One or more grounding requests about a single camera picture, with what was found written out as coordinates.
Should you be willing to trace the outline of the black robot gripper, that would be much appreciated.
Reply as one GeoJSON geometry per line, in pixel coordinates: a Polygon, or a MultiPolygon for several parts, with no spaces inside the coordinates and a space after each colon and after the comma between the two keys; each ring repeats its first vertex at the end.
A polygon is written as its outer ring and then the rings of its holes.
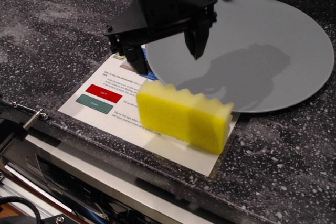
{"type": "Polygon", "coordinates": [[[216,22],[214,5],[218,0],[133,0],[105,27],[113,53],[125,55],[141,75],[148,74],[141,48],[156,40],[184,33],[186,46],[195,60],[205,50],[209,29],[216,22]]]}

